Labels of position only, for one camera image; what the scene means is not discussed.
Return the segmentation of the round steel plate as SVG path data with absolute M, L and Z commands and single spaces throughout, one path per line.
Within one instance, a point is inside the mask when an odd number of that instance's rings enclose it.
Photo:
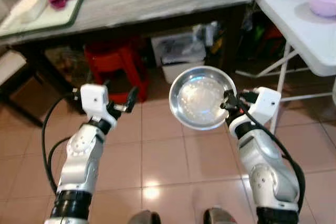
M 228 111 L 221 109 L 227 93 L 237 94 L 233 80 L 211 66 L 183 71 L 170 88 L 170 110 L 183 125 L 193 130 L 213 130 L 225 123 Z

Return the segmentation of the red plastic stool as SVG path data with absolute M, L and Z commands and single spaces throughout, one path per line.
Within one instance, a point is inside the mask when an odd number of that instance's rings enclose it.
M 132 87 L 138 88 L 138 101 L 147 100 L 149 80 L 136 39 L 91 42 L 84 46 L 84 53 L 96 83 L 122 70 Z

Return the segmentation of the white plastic storage box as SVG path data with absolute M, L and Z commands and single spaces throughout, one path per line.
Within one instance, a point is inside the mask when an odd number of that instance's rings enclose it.
M 156 65 L 162 68 L 166 83 L 173 83 L 189 68 L 204 65 L 207 56 L 202 41 L 204 30 L 203 25 L 197 25 L 191 32 L 151 38 Z

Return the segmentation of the large green tray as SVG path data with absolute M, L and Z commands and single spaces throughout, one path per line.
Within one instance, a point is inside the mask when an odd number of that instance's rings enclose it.
M 36 20 L 25 24 L 9 24 L 7 17 L 0 23 L 0 39 L 35 33 L 43 30 L 60 29 L 74 24 L 83 0 L 69 0 L 63 9 L 53 9 L 50 3 Z

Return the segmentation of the white folding table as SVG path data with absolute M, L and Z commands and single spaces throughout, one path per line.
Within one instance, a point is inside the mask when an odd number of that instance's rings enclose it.
M 335 19 L 315 15 L 309 0 L 254 0 L 286 39 L 283 57 L 257 74 L 237 70 L 250 78 L 278 75 L 278 92 L 284 87 L 287 65 L 295 56 L 317 76 L 336 75 Z

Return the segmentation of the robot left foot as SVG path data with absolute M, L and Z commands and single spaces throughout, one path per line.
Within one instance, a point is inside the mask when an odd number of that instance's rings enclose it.
M 161 224 L 161 219 L 157 212 L 141 210 L 132 215 L 127 224 Z

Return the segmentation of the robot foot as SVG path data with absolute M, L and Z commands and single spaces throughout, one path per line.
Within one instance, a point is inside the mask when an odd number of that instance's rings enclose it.
M 141 210 L 132 215 L 127 224 L 161 224 L 161 219 L 157 212 Z
M 237 224 L 237 221 L 227 210 L 211 207 L 203 214 L 203 224 Z

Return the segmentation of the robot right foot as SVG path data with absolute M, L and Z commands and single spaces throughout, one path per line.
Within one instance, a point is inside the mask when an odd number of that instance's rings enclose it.
M 237 224 L 237 221 L 227 210 L 211 207 L 203 214 L 203 224 Z

